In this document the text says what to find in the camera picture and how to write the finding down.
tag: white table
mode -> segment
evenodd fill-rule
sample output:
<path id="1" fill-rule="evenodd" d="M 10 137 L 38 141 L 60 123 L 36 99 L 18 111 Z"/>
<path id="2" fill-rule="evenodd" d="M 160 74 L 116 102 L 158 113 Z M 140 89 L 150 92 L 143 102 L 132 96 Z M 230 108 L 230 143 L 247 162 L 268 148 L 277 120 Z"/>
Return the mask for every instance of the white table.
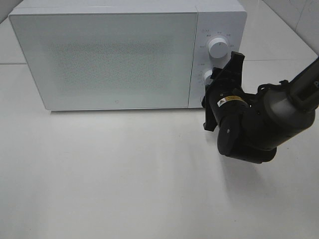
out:
<path id="1" fill-rule="evenodd" d="M 317 56 L 262 1 L 243 87 Z M 51 113 L 8 21 L 0 25 L 0 239 L 316 239 L 319 118 L 270 163 L 220 156 L 203 110 Z"/>

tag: microwave front panel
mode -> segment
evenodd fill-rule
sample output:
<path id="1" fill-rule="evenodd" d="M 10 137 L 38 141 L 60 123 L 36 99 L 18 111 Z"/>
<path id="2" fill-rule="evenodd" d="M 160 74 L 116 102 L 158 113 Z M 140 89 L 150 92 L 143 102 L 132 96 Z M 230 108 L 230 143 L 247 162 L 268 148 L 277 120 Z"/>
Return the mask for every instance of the microwave front panel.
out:
<path id="1" fill-rule="evenodd" d="M 10 20 L 48 110 L 188 107 L 195 12 Z"/>

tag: microwave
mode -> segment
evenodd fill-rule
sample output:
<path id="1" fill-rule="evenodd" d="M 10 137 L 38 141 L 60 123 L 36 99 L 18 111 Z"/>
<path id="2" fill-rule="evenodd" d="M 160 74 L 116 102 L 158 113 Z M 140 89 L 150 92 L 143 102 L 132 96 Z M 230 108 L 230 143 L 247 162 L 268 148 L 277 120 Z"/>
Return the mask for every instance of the microwave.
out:
<path id="1" fill-rule="evenodd" d="M 51 111 L 201 107 L 246 17 L 237 0 L 24 0 L 9 15 Z"/>

